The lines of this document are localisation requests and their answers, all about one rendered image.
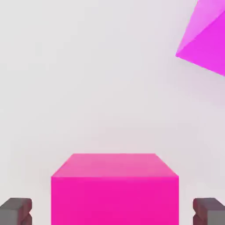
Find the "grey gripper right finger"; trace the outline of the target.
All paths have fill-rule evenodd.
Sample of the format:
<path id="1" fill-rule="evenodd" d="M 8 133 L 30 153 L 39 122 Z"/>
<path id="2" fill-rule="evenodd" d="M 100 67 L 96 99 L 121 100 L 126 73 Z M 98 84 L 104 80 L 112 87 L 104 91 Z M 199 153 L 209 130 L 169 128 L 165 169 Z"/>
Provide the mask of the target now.
<path id="1" fill-rule="evenodd" d="M 193 209 L 193 225 L 225 225 L 225 206 L 216 198 L 195 198 Z"/>

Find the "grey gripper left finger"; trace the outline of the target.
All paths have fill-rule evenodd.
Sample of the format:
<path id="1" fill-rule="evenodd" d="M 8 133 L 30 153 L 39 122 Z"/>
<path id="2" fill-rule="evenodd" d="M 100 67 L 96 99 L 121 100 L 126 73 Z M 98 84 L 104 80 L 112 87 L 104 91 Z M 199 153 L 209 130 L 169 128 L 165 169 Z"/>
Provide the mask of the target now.
<path id="1" fill-rule="evenodd" d="M 32 225 L 30 198 L 9 198 L 0 206 L 0 225 Z"/>

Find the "small pink cube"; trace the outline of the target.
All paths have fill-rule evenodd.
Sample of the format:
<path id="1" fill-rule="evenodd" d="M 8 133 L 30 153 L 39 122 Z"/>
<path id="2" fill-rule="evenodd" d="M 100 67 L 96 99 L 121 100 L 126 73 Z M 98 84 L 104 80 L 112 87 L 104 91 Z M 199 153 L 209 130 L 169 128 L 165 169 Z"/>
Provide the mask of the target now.
<path id="1" fill-rule="evenodd" d="M 179 225 L 179 177 L 155 154 L 73 154 L 51 177 L 51 225 Z"/>

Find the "small magenta cube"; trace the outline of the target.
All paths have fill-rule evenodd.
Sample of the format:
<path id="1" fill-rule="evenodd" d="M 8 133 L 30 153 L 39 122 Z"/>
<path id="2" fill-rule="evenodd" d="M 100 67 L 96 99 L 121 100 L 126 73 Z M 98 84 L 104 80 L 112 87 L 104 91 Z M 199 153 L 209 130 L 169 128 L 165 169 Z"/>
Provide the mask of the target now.
<path id="1" fill-rule="evenodd" d="M 198 0 L 176 57 L 225 76 L 225 0 Z"/>

